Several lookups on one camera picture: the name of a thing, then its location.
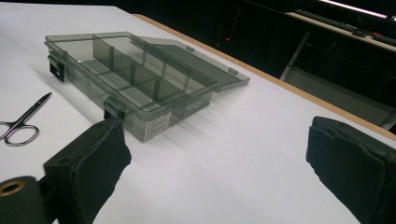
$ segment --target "black foam block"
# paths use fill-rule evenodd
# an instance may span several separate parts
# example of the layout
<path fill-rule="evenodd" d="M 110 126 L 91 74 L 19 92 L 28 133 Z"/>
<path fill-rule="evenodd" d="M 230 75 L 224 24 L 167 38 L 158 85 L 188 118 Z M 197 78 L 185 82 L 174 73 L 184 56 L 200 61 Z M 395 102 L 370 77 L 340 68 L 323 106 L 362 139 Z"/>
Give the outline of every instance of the black foam block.
<path fill-rule="evenodd" d="M 44 170 L 56 188 L 59 222 L 92 223 L 130 162 L 118 118 L 94 124 L 49 159 Z"/>
<path fill-rule="evenodd" d="M 306 160 L 361 223 L 396 223 L 396 150 L 337 120 L 315 117 Z"/>

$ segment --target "clear plastic organizer box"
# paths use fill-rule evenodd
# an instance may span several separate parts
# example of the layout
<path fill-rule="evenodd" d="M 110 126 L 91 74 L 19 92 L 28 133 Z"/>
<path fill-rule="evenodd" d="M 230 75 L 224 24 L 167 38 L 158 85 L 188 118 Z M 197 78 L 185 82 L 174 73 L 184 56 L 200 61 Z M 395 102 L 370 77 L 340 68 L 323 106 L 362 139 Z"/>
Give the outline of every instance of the clear plastic organizer box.
<path fill-rule="evenodd" d="M 126 32 L 46 36 L 49 70 L 145 142 L 249 78 L 175 40 Z"/>

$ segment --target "box lid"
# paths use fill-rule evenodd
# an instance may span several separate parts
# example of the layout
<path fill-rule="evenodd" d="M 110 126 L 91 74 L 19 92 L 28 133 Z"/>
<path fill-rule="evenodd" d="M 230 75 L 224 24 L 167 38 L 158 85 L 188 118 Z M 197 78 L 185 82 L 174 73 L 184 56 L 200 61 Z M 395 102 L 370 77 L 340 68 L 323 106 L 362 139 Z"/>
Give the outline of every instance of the box lid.
<path fill-rule="evenodd" d="M 139 38 L 161 49 L 169 57 L 183 62 L 205 76 L 215 79 L 218 82 L 218 86 L 214 89 L 215 92 L 227 91 L 247 85 L 250 81 L 249 77 L 239 73 L 236 69 L 227 67 L 223 63 L 219 63 L 198 50 L 176 40 L 145 36 L 139 36 Z"/>

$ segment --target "table edge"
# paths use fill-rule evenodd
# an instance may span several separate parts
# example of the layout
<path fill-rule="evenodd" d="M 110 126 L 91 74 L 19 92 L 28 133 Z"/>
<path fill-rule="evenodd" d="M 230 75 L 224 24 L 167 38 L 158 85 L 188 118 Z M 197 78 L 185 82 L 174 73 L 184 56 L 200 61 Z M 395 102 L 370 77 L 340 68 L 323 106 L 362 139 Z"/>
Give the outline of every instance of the table edge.
<path fill-rule="evenodd" d="M 224 58 L 225 60 L 227 60 L 227 61 L 229 61 L 231 63 L 234 63 L 234 64 L 236 64 L 236 65 L 238 65 L 240 67 L 243 67 L 243 68 L 247 69 L 248 71 L 250 71 L 251 73 L 253 73 L 253 74 L 255 74 L 255 75 L 259 76 L 259 77 L 265 78 L 266 80 L 276 84 L 277 86 L 280 86 L 283 89 L 291 91 L 291 92 L 303 97 L 304 99 L 316 104 L 316 105 L 320 105 L 320 106 L 332 111 L 333 113 L 335 113 L 337 115 L 340 115 L 340 116 L 342 116 L 342 117 L 344 117 L 346 119 L 349 119 L 349 120 L 351 120 L 351 121 L 353 121 L 355 123 L 358 123 L 359 125 L 367 128 L 367 129 L 369 129 L 369 130 L 371 130 L 371 131 L 373 131 L 375 133 L 379 133 L 379 134 L 381 134 L 381 135 L 383 135 L 383 136 L 385 136 L 385 137 L 387 137 L 387 138 L 389 138 L 391 140 L 396 141 L 396 135 L 391 133 L 391 132 L 389 132 L 386 129 L 383 129 L 383 128 L 381 128 L 381 127 L 379 127 L 377 125 L 374 125 L 373 123 L 371 123 L 371 122 L 369 122 L 369 121 L 367 121 L 365 119 L 361 119 L 361 118 L 359 118 L 359 117 L 357 117 L 357 116 L 355 116 L 355 115 L 353 115 L 353 114 L 351 114 L 349 112 L 346 112 L 345 110 L 343 110 L 343 109 L 341 109 L 341 108 L 339 108 L 339 107 L 337 107 L 335 105 L 331 105 L 331 104 L 327 103 L 326 101 L 323 101 L 323 100 L 319 99 L 318 97 L 316 97 L 314 95 L 311 95 L 311 94 L 309 94 L 309 93 L 307 93 L 305 91 L 302 91 L 302 90 L 300 90 L 300 89 L 298 89 L 296 87 L 293 87 L 290 84 L 288 84 L 288 83 L 286 83 L 286 82 L 284 82 L 284 81 L 282 81 L 280 79 L 272 77 L 272 76 L 266 74 L 265 72 L 263 72 L 263 71 L 255 68 L 255 67 L 251 66 L 251 65 L 243 63 L 243 62 L 231 57 L 230 55 L 227 55 L 227 54 L 225 54 L 223 52 L 220 52 L 220 51 L 218 51 L 216 49 L 213 49 L 213 48 L 209 47 L 208 45 L 206 45 L 206 44 L 204 44 L 204 43 L 202 43 L 202 42 L 200 42 L 198 40 L 195 40 L 195 39 L 193 39 L 193 38 L 191 38 L 191 37 L 189 37 L 187 35 L 183 35 L 182 33 L 178 32 L 178 31 L 176 31 L 176 30 L 174 30 L 172 28 L 169 28 L 169 27 L 167 27 L 167 26 L 165 26 L 165 25 L 163 25 L 163 24 L 161 24 L 161 23 L 159 23 L 159 22 L 157 22 L 157 21 L 155 21 L 153 19 L 150 19 L 150 18 L 148 18 L 148 17 L 146 17 L 144 15 L 141 15 L 141 14 L 132 14 L 132 15 L 137 17 L 138 19 L 140 19 L 142 21 L 145 21 L 145 22 L 147 22 L 147 23 L 149 23 L 151 25 L 154 25 L 154 26 L 166 31 L 169 34 L 175 35 L 175 36 L 177 36 L 177 37 L 179 37 L 179 38 L 181 38 L 183 40 L 186 40 L 186 41 L 188 41 L 188 42 L 190 42 L 190 43 L 192 43 L 192 44 L 194 44 L 194 45 L 196 45 L 196 46 L 198 46 L 198 47 L 200 47 L 202 49 L 205 49 L 205 50 L 207 50 L 207 51 L 209 51 L 209 52 L 211 52 L 213 54 L 216 54 L 216 55 L 220 56 L 221 58 Z"/>

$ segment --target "white table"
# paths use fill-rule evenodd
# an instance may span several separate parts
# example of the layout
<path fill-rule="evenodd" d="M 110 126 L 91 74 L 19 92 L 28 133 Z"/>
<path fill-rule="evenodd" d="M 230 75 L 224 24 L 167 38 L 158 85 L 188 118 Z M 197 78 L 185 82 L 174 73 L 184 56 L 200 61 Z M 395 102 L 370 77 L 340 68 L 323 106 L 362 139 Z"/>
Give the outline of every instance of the white table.
<path fill-rule="evenodd" d="M 0 120 L 29 119 L 24 147 L 0 142 L 0 181 L 39 179 L 42 164 L 102 120 L 103 111 L 49 70 L 46 35 L 127 31 L 176 39 L 116 7 L 0 3 Z M 339 119 L 396 147 L 392 134 L 198 42 L 196 49 L 251 78 L 146 143 L 126 133 L 133 160 L 94 223 L 358 223 L 305 161 L 314 116 Z"/>

